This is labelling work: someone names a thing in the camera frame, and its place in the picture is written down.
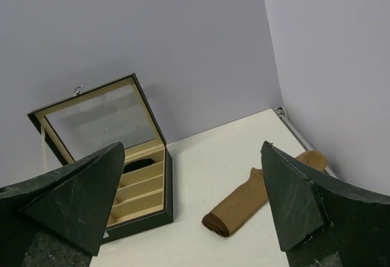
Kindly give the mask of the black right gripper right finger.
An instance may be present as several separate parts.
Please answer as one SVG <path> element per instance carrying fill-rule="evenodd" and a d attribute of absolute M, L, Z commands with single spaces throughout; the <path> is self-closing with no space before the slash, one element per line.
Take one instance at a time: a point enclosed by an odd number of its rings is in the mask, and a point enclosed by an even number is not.
<path fill-rule="evenodd" d="M 389 266 L 389 196 L 261 148 L 264 184 L 290 266 Z"/>

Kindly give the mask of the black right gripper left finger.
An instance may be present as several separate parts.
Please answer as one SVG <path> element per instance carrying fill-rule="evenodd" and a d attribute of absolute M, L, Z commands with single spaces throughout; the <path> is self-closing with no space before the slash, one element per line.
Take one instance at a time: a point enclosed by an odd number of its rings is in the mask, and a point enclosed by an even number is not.
<path fill-rule="evenodd" d="M 124 167 L 121 142 L 1 188 L 1 266 L 89 266 Z"/>

